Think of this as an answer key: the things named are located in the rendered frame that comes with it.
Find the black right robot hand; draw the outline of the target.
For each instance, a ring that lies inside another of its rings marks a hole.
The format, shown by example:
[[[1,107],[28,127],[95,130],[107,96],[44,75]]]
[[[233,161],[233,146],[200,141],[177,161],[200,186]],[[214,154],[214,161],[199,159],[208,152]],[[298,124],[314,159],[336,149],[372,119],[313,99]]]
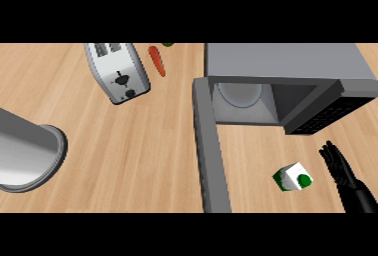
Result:
[[[318,150],[320,156],[336,184],[339,199],[346,213],[378,213],[378,201],[354,172],[338,147],[330,141]]]

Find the white and green milk carton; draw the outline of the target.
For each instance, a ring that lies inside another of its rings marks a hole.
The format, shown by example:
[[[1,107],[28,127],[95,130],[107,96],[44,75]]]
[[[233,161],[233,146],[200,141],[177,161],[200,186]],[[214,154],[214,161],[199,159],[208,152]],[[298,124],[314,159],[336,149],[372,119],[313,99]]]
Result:
[[[273,174],[273,180],[282,191],[302,190],[313,183],[313,178],[299,162],[282,167]]]

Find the grey microwave door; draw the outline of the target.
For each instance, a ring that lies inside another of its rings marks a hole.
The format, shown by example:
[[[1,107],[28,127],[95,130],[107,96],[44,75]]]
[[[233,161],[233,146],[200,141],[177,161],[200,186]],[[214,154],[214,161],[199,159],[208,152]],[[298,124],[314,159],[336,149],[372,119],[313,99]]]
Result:
[[[230,213],[228,191],[206,78],[193,80],[191,104],[202,208],[205,213]]]

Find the grey microwave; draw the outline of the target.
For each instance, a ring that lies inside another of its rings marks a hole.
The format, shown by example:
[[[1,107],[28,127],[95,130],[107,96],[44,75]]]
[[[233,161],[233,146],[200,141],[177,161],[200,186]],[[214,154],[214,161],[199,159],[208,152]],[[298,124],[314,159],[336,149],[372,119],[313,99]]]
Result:
[[[311,135],[378,98],[378,79],[352,44],[208,43],[205,76],[215,122]]]

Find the orange carrot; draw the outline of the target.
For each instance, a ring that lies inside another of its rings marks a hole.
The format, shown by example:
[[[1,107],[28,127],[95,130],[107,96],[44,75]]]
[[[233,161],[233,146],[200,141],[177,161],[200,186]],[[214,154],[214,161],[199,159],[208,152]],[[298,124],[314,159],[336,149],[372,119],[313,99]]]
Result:
[[[157,71],[159,75],[162,77],[165,77],[163,63],[162,63],[157,48],[155,46],[149,46],[147,51],[149,51],[149,55],[150,55],[150,59],[152,59],[156,71]]]

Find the silver toaster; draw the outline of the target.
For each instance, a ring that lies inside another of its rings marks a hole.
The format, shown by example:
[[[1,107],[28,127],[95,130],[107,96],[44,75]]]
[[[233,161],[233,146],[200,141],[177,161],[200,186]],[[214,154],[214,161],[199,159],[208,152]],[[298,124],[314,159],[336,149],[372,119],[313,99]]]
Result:
[[[115,105],[150,91],[150,83],[131,43],[85,43],[94,80]]]

